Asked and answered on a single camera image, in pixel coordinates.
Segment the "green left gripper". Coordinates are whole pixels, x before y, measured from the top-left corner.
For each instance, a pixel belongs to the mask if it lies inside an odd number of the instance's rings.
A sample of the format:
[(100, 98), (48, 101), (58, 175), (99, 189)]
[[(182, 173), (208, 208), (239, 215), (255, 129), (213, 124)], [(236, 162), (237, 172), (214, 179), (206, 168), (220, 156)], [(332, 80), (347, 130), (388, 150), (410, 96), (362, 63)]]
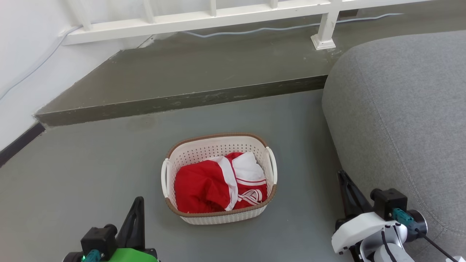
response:
[(135, 198), (116, 237), (119, 249), (107, 262), (160, 262), (154, 248), (145, 249), (145, 202)]

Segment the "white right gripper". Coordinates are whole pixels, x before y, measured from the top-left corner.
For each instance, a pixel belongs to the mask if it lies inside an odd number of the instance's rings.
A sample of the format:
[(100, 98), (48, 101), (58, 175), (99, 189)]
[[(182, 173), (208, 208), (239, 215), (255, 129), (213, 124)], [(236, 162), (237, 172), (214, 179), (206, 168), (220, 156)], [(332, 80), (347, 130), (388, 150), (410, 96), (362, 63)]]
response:
[(344, 170), (337, 172), (345, 218), (350, 219), (333, 234), (331, 243), (335, 253), (343, 254), (345, 248), (370, 237), (392, 222), (385, 221), (375, 212), (350, 176)]

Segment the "white perforated laundry basket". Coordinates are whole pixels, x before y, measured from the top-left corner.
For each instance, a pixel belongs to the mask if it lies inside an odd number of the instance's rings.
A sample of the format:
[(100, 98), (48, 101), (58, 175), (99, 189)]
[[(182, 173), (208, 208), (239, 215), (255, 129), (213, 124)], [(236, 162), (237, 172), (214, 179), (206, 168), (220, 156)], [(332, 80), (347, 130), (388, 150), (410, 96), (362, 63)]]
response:
[[(232, 152), (252, 152), (264, 171), (267, 198), (254, 207), (214, 213), (188, 214), (178, 210), (174, 182), (182, 166)], [(273, 199), (277, 189), (277, 163), (272, 149), (259, 136), (250, 133), (223, 133), (181, 141), (168, 152), (161, 168), (162, 193), (169, 209), (191, 225), (219, 225), (259, 216)]]

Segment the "red and white garment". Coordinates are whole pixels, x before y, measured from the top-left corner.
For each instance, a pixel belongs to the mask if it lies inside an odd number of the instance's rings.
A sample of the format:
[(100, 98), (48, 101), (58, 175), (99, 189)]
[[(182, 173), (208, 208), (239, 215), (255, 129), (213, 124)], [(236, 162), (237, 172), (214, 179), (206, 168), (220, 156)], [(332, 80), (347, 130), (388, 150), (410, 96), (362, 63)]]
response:
[(252, 152), (232, 152), (181, 167), (174, 192), (178, 210), (187, 214), (253, 207), (269, 196), (265, 173)]

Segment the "grey fabric sofa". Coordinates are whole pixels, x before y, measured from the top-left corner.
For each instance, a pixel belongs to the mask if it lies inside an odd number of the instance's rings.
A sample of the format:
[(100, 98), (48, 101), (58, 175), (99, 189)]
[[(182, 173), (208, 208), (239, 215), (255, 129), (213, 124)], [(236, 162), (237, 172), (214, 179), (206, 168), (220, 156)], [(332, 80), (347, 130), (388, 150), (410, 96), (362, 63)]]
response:
[(466, 30), (351, 48), (328, 75), (322, 108), (364, 196), (397, 189), (428, 237), (466, 259)]

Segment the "black baseboard strip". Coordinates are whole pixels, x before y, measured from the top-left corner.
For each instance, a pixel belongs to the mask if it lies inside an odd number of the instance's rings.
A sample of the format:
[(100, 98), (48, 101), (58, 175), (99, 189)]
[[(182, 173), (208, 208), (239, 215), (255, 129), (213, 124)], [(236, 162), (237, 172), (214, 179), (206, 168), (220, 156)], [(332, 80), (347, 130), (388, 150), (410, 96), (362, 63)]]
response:
[(15, 141), (0, 151), (0, 168), (43, 132), (45, 132), (45, 127), (41, 123), (37, 122), (25, 133), (19, 136), (18, 139), (15, 139)]

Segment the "grey raised concrete step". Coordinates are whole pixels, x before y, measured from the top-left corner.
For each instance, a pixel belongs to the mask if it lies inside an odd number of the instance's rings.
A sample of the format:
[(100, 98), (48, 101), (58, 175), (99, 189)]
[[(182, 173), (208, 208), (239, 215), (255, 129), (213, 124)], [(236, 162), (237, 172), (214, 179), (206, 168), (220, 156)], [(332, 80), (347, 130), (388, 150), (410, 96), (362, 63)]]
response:
[(466, 30), (466, 0), (436, 0), (341, 12), (333, 49), (316, 50), (321, 16), (175, 33), (122, 50), (35, 113), (43, 126), (276, 96), (323, 88), (350, 48), (398, 35)]

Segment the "white wooden railing frame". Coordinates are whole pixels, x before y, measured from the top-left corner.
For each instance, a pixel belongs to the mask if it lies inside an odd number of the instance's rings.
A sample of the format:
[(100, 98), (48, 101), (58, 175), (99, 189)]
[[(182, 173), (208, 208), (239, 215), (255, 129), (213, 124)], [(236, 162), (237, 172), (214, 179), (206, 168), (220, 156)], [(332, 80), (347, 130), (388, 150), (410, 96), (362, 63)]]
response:
[(335, 47), (332, 34), (341, 11), (424, 1), (436, 0), (268, 0), (265, 4), (220, 9), (217, 0), (208, 0), (206, 11), (156, 16), (150, 0), (143, 0), (143, 19), (93, 24), (84, 10), (83, 0), (71, 0), (72, 11), (81, 27), (67, 33), (63, 45), (322, 15), (318, 33), (311, 39), (317, 50), (323, 50)]

